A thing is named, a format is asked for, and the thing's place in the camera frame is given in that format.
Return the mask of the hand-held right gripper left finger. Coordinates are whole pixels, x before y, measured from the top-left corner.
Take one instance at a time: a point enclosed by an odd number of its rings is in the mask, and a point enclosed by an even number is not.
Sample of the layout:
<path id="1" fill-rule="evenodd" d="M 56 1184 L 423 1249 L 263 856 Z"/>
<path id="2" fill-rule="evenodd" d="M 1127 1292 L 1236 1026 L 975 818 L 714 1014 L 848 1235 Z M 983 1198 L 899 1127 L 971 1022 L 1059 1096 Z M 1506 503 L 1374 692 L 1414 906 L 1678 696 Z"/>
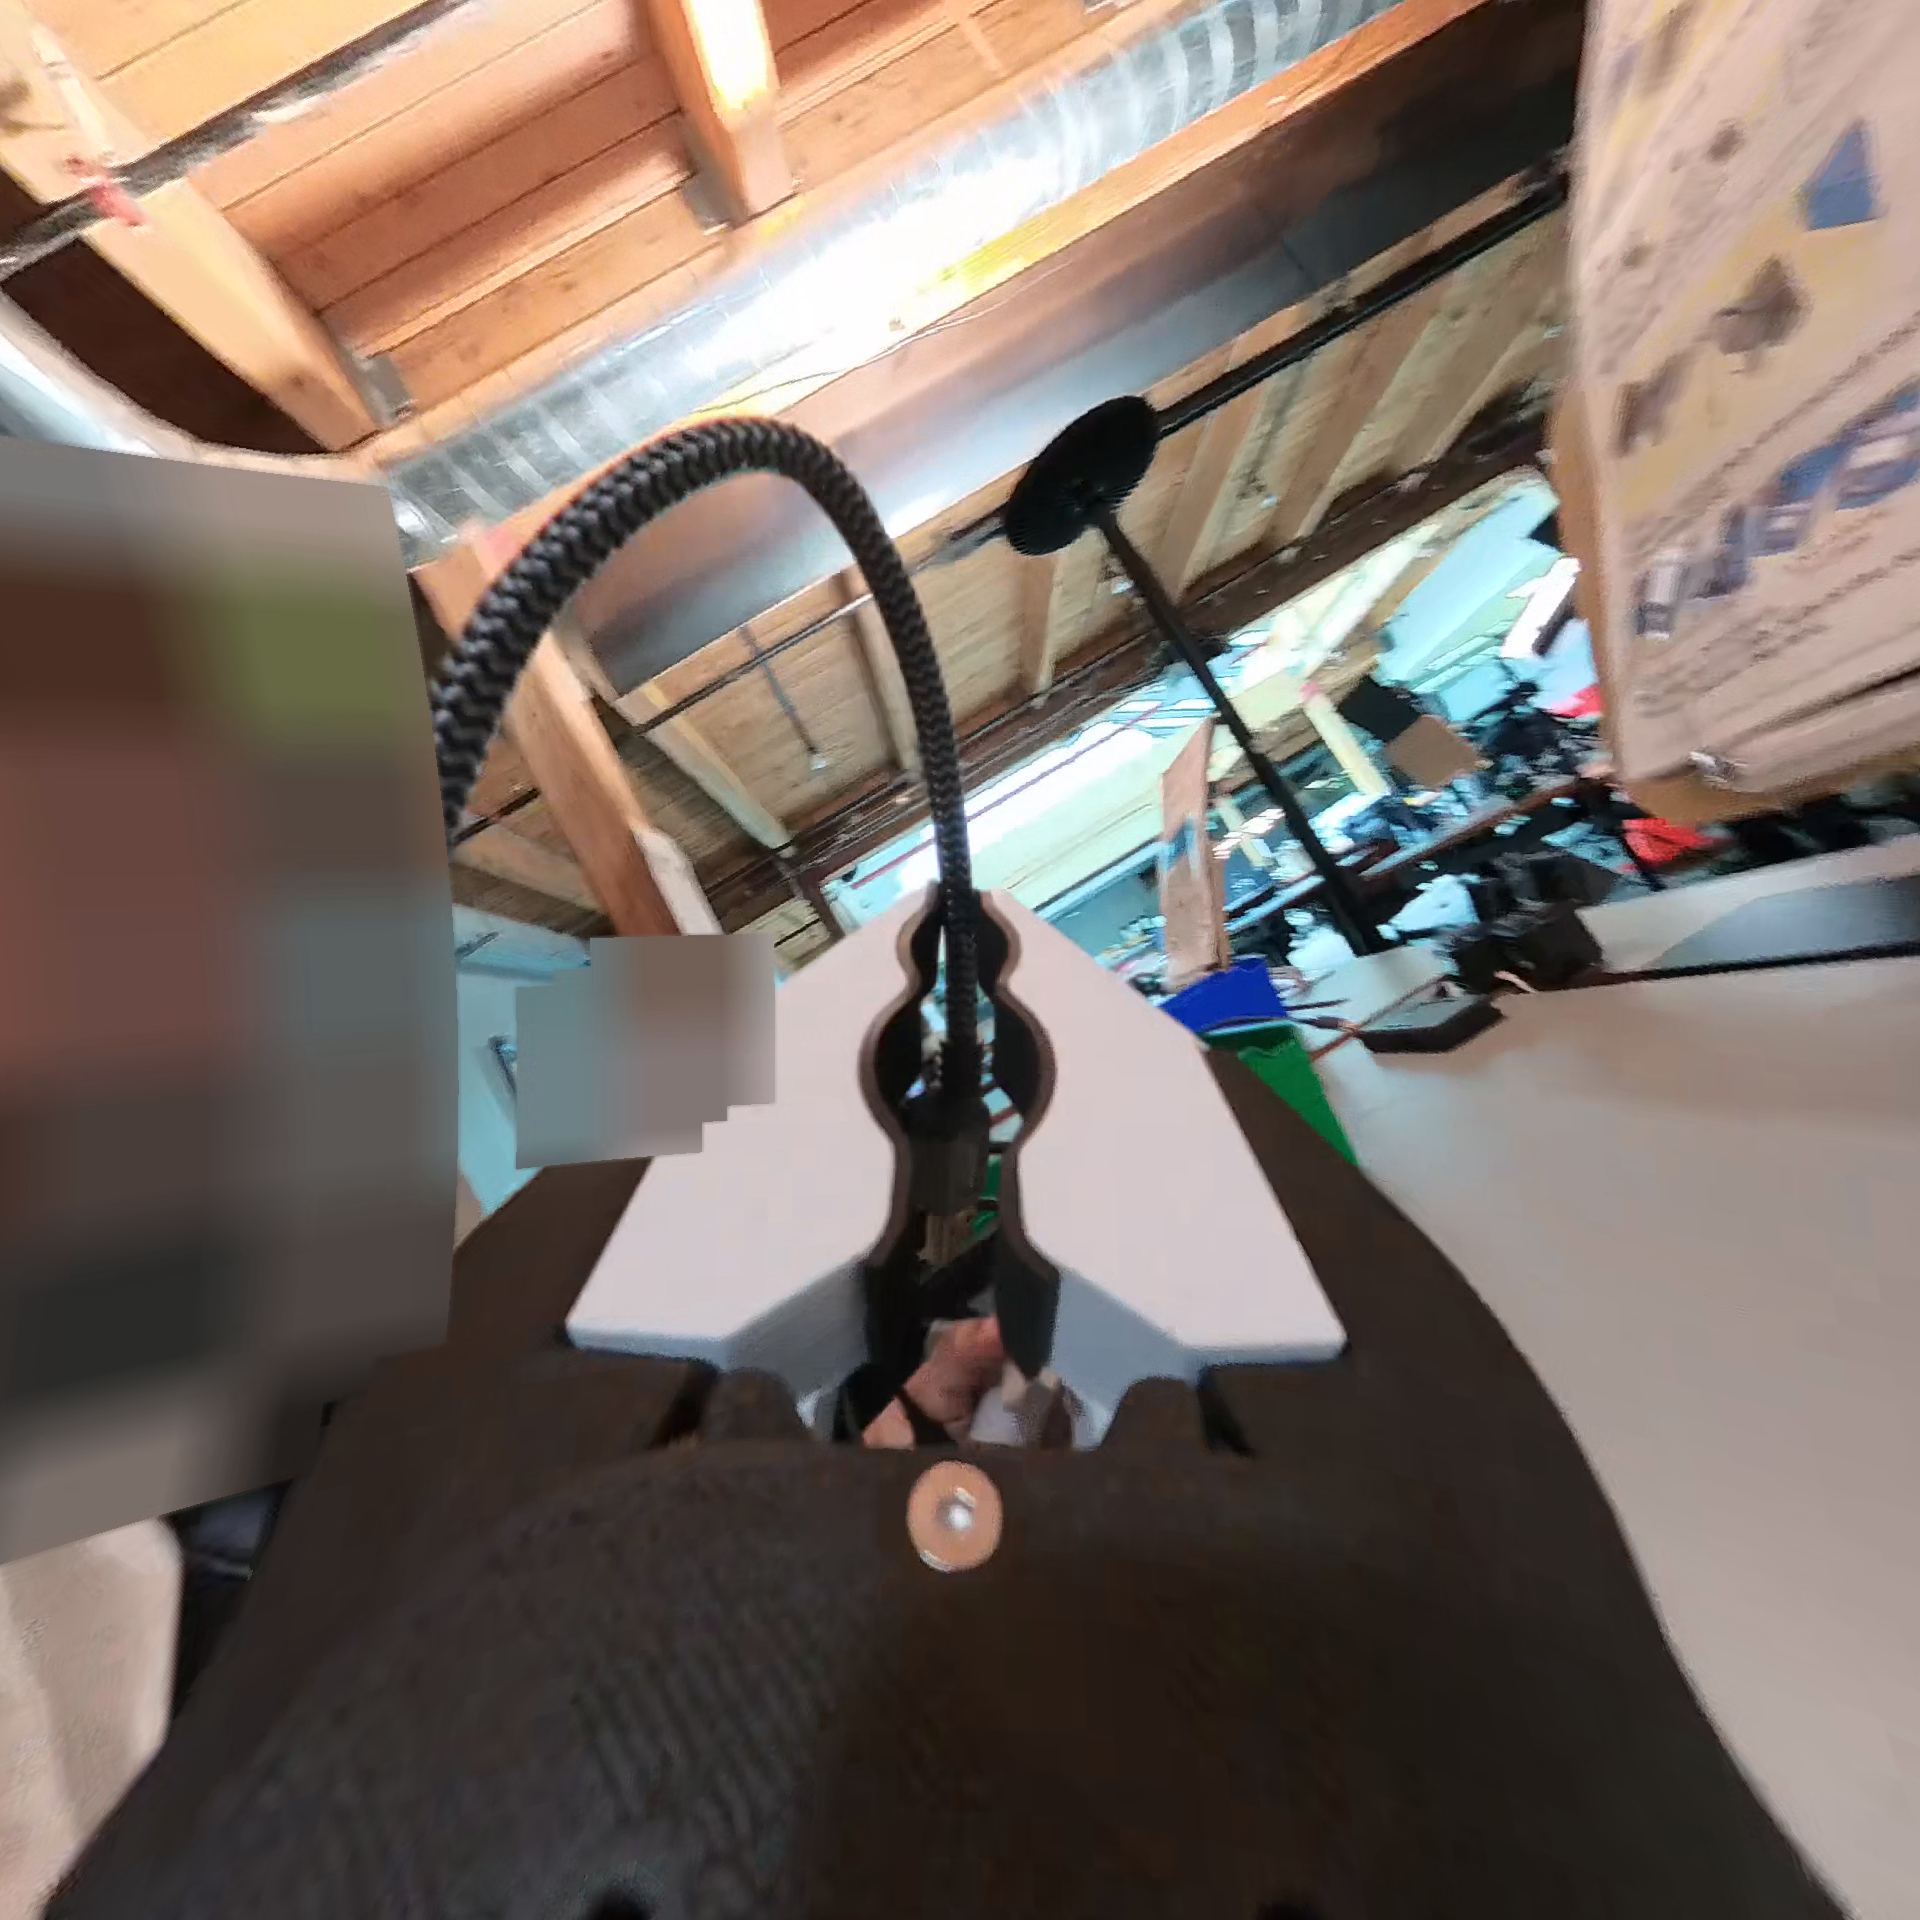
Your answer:
<path id="1" fill-rule="evenodd" d="M 902 898 L 774 992 L 774 1099 L 637 1179 L 566 1313 L 582 1353 L 776 1378 L 816 1433 L 864 1363 L 862 1268 L 895 1220 L 900 1127 L 875 1048 L 938 897 Z"/>

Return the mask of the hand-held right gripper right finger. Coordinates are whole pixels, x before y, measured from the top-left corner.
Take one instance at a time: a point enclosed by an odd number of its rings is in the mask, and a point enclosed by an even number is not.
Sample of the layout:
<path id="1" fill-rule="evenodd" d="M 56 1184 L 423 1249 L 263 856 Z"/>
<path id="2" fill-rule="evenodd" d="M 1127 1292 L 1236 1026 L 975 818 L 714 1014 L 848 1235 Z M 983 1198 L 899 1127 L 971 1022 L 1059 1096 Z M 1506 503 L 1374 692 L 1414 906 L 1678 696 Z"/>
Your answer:
<path id="1" fill-rule="evenodd" d="M 1104 1439 L 1138 1384 L 1316 1364 L 1346 1331 L 1206 1049 L 1062 932 L 983 894 L 999 1155 L 994 1311 L 1007 1361 L 1059 1412 L 1022 1430 Z"/>

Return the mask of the green plastic bin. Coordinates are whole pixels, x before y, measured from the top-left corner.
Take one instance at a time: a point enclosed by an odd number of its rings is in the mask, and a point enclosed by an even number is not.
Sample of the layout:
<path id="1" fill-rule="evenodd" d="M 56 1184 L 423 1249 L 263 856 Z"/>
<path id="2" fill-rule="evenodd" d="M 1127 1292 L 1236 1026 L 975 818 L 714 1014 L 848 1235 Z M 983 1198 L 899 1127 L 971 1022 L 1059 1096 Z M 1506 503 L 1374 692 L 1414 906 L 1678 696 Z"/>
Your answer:
<path id="1" fill-rule="evenodd" d="M 1285 1019 L 1231 1024 L 1206 1046 L 1244 1066 L 1279 1104 L 1308 1123 L 1346 1164 L 1358 1167 L 1352 1142 L 1333 1110 L 1301 1031 Z"/>

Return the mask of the grey desk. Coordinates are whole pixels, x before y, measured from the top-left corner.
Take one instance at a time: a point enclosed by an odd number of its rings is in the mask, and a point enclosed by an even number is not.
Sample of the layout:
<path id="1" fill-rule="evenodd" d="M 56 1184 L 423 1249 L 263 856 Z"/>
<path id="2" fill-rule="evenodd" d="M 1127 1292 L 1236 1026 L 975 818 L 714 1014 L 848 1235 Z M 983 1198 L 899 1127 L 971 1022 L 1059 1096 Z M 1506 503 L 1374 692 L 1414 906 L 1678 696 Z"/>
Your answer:
<path id="1" fill-rule="evenodd" d="M 1647 979 L 1915 840 L 1591 915 L 1618 986 L 1318 1070 L 1612 1498 L 1720 1736 L 1853 1915 L 1918 1915 L 1915 961 Z"/>

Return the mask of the person's left hand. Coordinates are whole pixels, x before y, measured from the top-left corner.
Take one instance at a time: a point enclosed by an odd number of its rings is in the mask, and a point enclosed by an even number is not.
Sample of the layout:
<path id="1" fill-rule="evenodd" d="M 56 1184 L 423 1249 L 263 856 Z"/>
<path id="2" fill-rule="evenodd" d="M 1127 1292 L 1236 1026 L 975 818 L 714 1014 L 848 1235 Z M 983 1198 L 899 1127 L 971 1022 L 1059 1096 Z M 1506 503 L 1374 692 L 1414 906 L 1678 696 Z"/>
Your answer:
<path id="1" fill-rule="evenodd" d="M 1000 1327 L 971 1316 L 939 1331 L 917 1372 L 860 1430 L 864 1450 L 942 1450 L 970 1441 L 974 1419 L 1000 1380 Z"/>

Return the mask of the blue plastic bin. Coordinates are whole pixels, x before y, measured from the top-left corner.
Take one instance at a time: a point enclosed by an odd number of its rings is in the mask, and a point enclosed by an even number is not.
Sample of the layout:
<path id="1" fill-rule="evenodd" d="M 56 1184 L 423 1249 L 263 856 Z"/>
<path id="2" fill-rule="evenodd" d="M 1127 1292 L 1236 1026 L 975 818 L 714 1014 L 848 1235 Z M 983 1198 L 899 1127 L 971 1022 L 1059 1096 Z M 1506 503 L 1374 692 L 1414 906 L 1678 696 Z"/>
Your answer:
<path id="1" fill-rule="evenodd" d="M 1159 1009 L 1199 1041 L 1242 1026 L 1285 1024 L 1288 1019 L 1288 1006 L 1272 969 L 1260 956 L 1234 959 L 1227 967 L 1173 992 Z"/>

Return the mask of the black rectangular device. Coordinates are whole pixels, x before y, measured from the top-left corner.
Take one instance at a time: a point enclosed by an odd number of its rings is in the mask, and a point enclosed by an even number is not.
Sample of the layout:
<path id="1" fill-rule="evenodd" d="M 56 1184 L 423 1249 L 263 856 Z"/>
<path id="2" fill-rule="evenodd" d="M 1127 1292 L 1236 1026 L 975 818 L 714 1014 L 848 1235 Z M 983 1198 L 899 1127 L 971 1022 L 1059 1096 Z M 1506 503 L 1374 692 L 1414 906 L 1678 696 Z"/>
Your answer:
<path id="1" fill-rule="evenodd" d="M 1495 998 L 1438 995 L 1406 1004 L 1358 1028 L 1358 1041 L 1378 1057 L 1430 1057 L 1453 1051 L 1504 1019 Z"/>

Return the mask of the black pole stand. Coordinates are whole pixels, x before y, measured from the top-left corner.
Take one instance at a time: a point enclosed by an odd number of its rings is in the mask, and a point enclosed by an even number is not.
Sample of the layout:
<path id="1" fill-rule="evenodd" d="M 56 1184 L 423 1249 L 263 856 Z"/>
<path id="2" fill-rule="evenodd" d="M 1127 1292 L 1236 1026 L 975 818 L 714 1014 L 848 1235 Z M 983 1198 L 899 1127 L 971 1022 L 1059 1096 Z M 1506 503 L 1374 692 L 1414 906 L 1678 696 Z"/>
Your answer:
<path id="1" fill-rule="evenodd" d="M 1312 827 L 1306 804 L 1279 768 L 1260 751 L 1256 736 L 1219 683 L 1206 651 L 1189 632 L 1155 566 L 1119 528 L 1119 508 L 1143 483 L 1159 443 L 1162 417 L 1144 398 L 1116 398 L 1087 410 L 1067 424 L 1022 473 L 1000 511 L 1000 531 L 1007 545 L 1031 560 L 1066 551 L 1085 531 L 1100 532 L 1135 591 L 1155 635 L 1190 673 L 1213 719 L 1229 732 L 1254 780 L 1279 807 L 1292 840 L 1308 854 L 1322 884 L 1318 897 L 1346 947 L 1356 956 L 1384 953 L 1389 942 L 1359 898 L 1352 878 Z"/>

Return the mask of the silver ventilation duct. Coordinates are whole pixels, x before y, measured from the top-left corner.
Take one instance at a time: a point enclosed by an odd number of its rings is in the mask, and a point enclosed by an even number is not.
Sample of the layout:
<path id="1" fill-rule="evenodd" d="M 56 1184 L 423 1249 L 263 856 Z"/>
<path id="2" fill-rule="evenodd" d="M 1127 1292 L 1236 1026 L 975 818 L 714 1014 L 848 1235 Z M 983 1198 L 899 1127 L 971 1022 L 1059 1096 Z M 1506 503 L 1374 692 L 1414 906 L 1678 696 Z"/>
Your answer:
<path id="1" fill-rule="evenodd" d="M 831 379 L 970 300 L 988 246 L 1189 131 L 1285 64 L 1279 4 L 1175 4 L 1015 88 L 1011 104 L 930 135 L 899 164 L 804 195 L 647 296 L 602 343 L 527 393 L 490 400 L 399 457 L 388 478 L 399 558 L 442 560 L 717 402 Z"/>

